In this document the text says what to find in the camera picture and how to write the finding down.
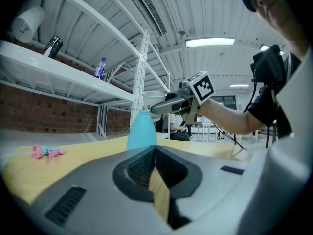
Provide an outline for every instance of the pink toy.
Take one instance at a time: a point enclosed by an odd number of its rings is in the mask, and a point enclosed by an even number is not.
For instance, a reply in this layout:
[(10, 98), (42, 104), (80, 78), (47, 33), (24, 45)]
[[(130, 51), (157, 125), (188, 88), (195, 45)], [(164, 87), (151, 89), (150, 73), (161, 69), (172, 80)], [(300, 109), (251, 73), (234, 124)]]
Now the pink toy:
[(41, 145), (34, 145), (33, 152), (36, 159), (43, 157), (44, 155), (48, 155), (50, 159), (53, 159), (56, 155), (63, 155), (64, 150), (53, 148), (53, 147), (46, 147)]

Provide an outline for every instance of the water bottle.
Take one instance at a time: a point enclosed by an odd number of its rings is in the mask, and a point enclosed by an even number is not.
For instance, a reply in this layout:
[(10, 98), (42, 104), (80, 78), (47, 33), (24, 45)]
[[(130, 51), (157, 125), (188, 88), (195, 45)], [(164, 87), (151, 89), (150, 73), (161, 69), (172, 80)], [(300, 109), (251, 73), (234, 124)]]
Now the water bottle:
[(99, 78), (102, 80), (104, 74), (104, 66), (106, 65), (106, 58), (103, 57), (101, 62), (98, 64), (96, 70), (94, 71), (94, 77)]
[(157, 145), (157, 133), (149, 111), (140, 110), (127, 140), (127, 150)]

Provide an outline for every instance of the red brick wall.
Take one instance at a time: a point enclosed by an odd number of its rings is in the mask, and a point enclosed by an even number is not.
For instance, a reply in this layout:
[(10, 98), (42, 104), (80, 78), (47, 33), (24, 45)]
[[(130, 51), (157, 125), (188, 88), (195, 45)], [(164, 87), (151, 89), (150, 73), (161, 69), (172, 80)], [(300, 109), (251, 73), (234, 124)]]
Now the red brick wall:
[(128, 133), (130, 120), (130, 112), (109, 109), (107, 115), (107, 135)]
[[(43, 53), (42, 49), (34, 45), (21, 42), (17, 44)], [(91, 70), (63, 57), (57, 56), (55, 59), (90, 75), (93, 74)], [(96, 118), (97, 107), (0, 85), (2, 129), (50, 133), (95, 132)], [(107, 119), (107, 135), (129, 132), (130, 113), (109, 110)]]

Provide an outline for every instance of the vent slot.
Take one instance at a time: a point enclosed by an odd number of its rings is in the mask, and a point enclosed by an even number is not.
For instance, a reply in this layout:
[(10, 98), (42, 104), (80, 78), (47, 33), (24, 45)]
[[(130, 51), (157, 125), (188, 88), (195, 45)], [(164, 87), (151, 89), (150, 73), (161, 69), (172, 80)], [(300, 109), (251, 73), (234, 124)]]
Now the vent slot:
[(84, 196), (85, 192), (86, 190), (82, 187), (72, 186), (45, 214), (46, 218), (62, 226)]
[(165, 28), (165, 25), (164, 25), (160, 15), (159, 15), (157, 9), (153, 5), (152, 1), (151, 0), (142, 0), (142, 2), (144, 3), (144, 5), (148, 9), (148, 11), (150, 12), (152, 18), (156, 22), (156, 25), (157, 25), (161, 35), (164, 36), (167, 33), (167, 30)]

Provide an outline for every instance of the window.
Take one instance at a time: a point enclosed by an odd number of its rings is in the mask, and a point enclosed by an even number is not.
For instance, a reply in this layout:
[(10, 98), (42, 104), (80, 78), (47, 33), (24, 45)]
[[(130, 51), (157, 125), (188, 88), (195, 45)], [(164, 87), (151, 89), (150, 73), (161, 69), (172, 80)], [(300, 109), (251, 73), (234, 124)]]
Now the window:
[(213, 96), (212, 100), (218, 102), (221, 105), (226, 106), (227, 108), (236, 110), (236, 98), (235, 96)]

